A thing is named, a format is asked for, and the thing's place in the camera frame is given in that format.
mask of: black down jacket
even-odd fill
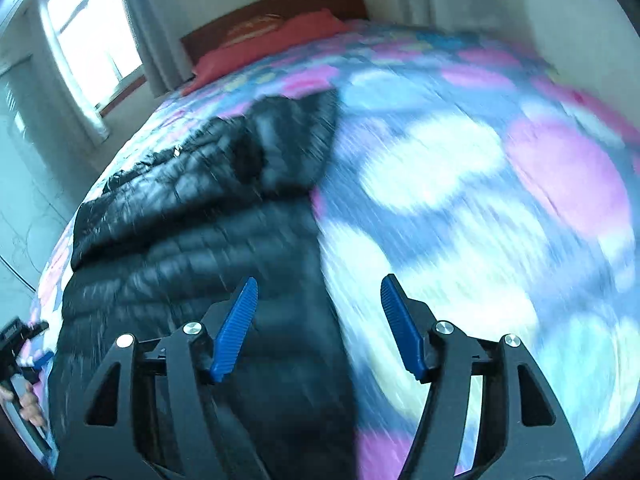
[[[355,477],[350,368],[308,196],[324,174],[336,120],[335,91],[264,99],[245,117],[209,121],[181,151],[116,174],[79,209],[49,379],[61,448],[119,335],[169,335],[254,276],[255,320],[235,370],[212,389],[216,403],[248,431],[274,479]],[[178,468],[170,421],[159,418],[164,452],[153,458]]]

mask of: window frame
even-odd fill
[[[49,20],[49,27],[50,30],[52,31],[52,35],[50,37],[48,37],[47,39],[49,40],[49,42],[54,41],[55,47],[57,49],[57,51],[61,52],[63,54],[63,59],[59,59],[58,62],[64,62],[66,67],[66,71],[68,72],[69,75],[71,75],[74,80],[75,77],[73,76],[73,73],[71,72],[71,67],[68,64],[68,61],[66,60],[66,56],[64,56],[64,52],[62,50],[62,47],[60,45],[60,41],[58,40],[58,35],[63,32],[69,25],[69,23],[71,23],[71,21],[78,15],[78,13],[84,9],[87,5],[89,0],[82,0],[80,1],[80,3],[74,8],[74,10],[72,11],[71,15],[68,17],[68,19],[66,20],[65,23],[63,23],[62,27],[60,27],[59,29],[56,29],[55,27],[53,27],[53,23],[51,23],[51,18],[49,16],[49,0],[44,0],[44,9],[46,10],[46,14],[47,14],[47,19]],[[124,4],[124,8],[125,8],[125,12],[127,11],[127,6],[126,3],[123,0],[123,4]],[[135,37],[133,36],[133,31],[130,30],[132,37],[135,40]],[[145,78],[145,72],[144,72],[144,68],[143,65],[140,64],[139,67],[137,67],[133,72],[129,73],[128,75],[124,76],[123,78],[120,78],[120,81],[118,83],[118,85],[116,86],[116,88],[113,89],[113,92],[105,97],[103,100],[101,100],[98,104],[93,104],[91,102],[88,101],[87,102],[92,106],[92,108],[96,111],[96,113],[100,114],[101,116],[106,115],[109,111],[111,111],[113,109],[113,103],[118,101],[120,102],[124,97],[128,96],[129,94],[131,94],[133,91],[135,91],[137,88],[139,88],[140,85],[142,85],[144,82],[146,81]]]

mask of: metal screw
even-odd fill
[[[449,321],[439,321],[436,323],[436,330],[444,335],[453,332],[453,325]]]
[[[182,327],[182,331],[185,334],[189,334],[189,335],[199,334],[200,330],[202,330],[202,325],[197,321],[191,321],[190,323],[187,323],[185,326]]]
[[[120,348],[126,348],[127,346],[133,345],[133,336],[131,334],[122,334],[116,339],[116,345]]]
[[[522,343],[520,338],[515,334],[507,334],[506,336],[504,336],[504,342],[509,346],[513,346],[514,348],[517,348]]]

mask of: black device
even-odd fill
[[[454,477],[472,375],[483,376],[476,457],[472,469],[455,478],[584,478],[582,459],[558,400],[516,335],[498,342],[469,337],[453,323],[437,320],[425,303],[408,298],[392,274],[382,281],[381,301],[405,367],[416,380],[431,383],[401,479]],[[212,305],[202,320],[189,322],[168,337],[137,342],[132,335],[121,335],[87,389],[82,417],[72,422],[61,446],[55,479],[247,478],[246,472],[226,466],[221,443],[229,436],[221,434],[210,417],[207,423],[204,402],[211,400],[202,394],[203,388],[215,387],[231,373],[256,305],[257,283],[249,279],[228,302]],[[17,370],[15,362],[8,366]],[[166,375],[168,380],[175,439],[184,466],[181,474],[148,460],[138,445],[141,418],[145,426],[153,426],[139,379],[154,375]],[[630,430],[637,431],[637,425],[632,420]],[[604,465],[588,478],[632,478],[618,475],[620,465],[611,463],[628,456],[627,449],[638,441],[627,437],[624,444],[627,448],[620,451],[616,443]],[[251,478],[270,478],[255,450],[248,451],[246,462]]]
[[[28,340],[36,338],[48,328],[49,324],[45,321],[27,326],[16,317],[0,332],[0,385],[14,394],[12,404],[18,412],[21,408],[20,399],[11,378],[15,375],[22,375],[31,384],[36,384],[40,381],[40,370],[50,358],[50,354],[46,354],[43,359],[39,362],[36,361],[33,366],[29,367],[18,366],[16,359]],[[40,451],[44,455],[48,455],[51,448],[43,434],[28,420],[24,420],[23,423]]]

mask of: black clamp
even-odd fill
[[[139,342],[132,334],[121,335],[84,394],[82,417],[71,422],[60,446],[56,478],[244,478],[225,463],[225,438],[206,389],[233,370],[257,298],[257,283],[249,278],[228,301],[212,304],[201,320],[185,323],[168,337]],[[145,378],[153,376],[167,378],[180,473],[153,463],[140,449],[141,434],[154,426],[153,397],[145,389]],[[206,413],[204,403],[212,410]],[[253,470],[261,471],[261,478],[268,478],[257,453],[247,460],[255,462]]]
[[[400,479],[454,477],[472,375],[483,377],[480,431],[473,467],[457,479],[584,478],[571,427],[519,337],[469,337],[409,299],[392,274],[382,281],[381,298],[404,366],[416,380],[432,383]]]

